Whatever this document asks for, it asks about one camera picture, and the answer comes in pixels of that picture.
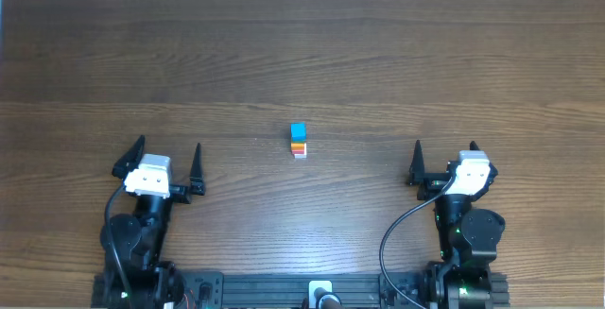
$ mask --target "black cable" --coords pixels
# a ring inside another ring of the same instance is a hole
[[[120,187],[113,192],[112,197],[107,201],[107,205],[105,206],[105,233],[107,234],[107,241],[110,244],[110,251],[112,252],[113,259],[115,260],[115,266],[117,268],[117,273],[120,275],[120,279],[122,280],[122,284],[124,285],[124,291],[126,292],[126,300],[129,303],[130,309],[134,309],[134,305],[132,305],[132,300],[130,300],[130,295],[132,295],[132,289],[130,289],[129,280],[126,278],[126,273],[124,272],[124,268],[122,267],[122,263],[120,262],[120,258],[117,255],[117,250],[115,249],[115,243],[113,242],[113,233],[110,227],[110,215],[113,201],[117,196],[119,196],[124,190],[124,184],[121,184]]]
[[[422,306],[421,304],[419,304],[418,302],[416,302],[415,300],[411,299],[408,295],[406,295],[403,291],[399,290],[397,288],[397,286],[395,286],[395,283],[390,279],[389,274],[387,273],[387,268],[385,267],[385,245],[387,244],[387,239],[389,239],[390,233],[393,232],[393,230],[395,230],[395,228],[402,222],[404,221],[404,219],[408,218],[409,216],[411,216],[413,213],[417,212],[418,210],[421,210],[422,208],[424,208],[426,205],[431,204],[432,202],[434,202],[435,200],[437,200],[438,198],[440,198],[441,196],[443,196],[445,194],[445,192],[447,190],[449,190],[450,187],[452,187],[452,184],[454,183],[454,180],[456,179],[456,177],[452,177],[446,184],[445,186],[443,186],[443,188],[441,189],[441,191],[439,191],[437,193],[436,196],[432,197],[431,199],[425,201],[424,203],[412,208],[411,210],[407,211],[406,213],[404,213],[403,215],[401,215],[399,218],[397,218],[397,220],[395,220],[389,227],[389,229],[387,230],[387,232],[385,232],[385,235],[382,237],[382,242],[380,243],[380,251],[378,253],[378,258],[380,260],[380,269],[382,270],[382,274],[385,275],[385,280],[387,280],[387,283],[390,284],[390,286],[393,287],[393,289],[395,289],[395,291],[403,296],[406,300],[409,300],[410,302],[412,302],[413,304],[415,304],[416,306],[422,308],[422,309],[426,309],[424,306]]]

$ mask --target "wooden tabletop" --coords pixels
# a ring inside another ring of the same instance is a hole
[[[3,0],[0,305],[85,306],[112,165],[147,136],[205,197],[164,258],[225,273],[378,273],[429,169],[476,140],[515,305],[602,305],[605,0]],[[290,155],[305,122],[308,159]],[[115,212],[130,212],[121,197]],[[439,259],[431,211],[391,270]]]

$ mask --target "blue block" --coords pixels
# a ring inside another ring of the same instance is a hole
[[[303,123],[292,124],[290,126],[290,130],[292,131],[292,141],[293,142],[306,141],[306,128],[304,127]]]

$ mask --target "stacked blocks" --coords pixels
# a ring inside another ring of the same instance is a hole
[[[296,159],[306,158],[306,128],[303,123],[292,124],[290,126],[292,132],[292,154]]]

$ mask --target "wood grain surface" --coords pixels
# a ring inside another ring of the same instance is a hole
[[[181,268],[377,273],[418,203],[414,141],[439,171],[476,140],[511,303],[603,304],[605,0],[3,0],[3,18],[0,305],[90,303],[139,134],[180,181],[203,146],[207,196],[165,243]],[[439,258],[430,211],[387,256]]]

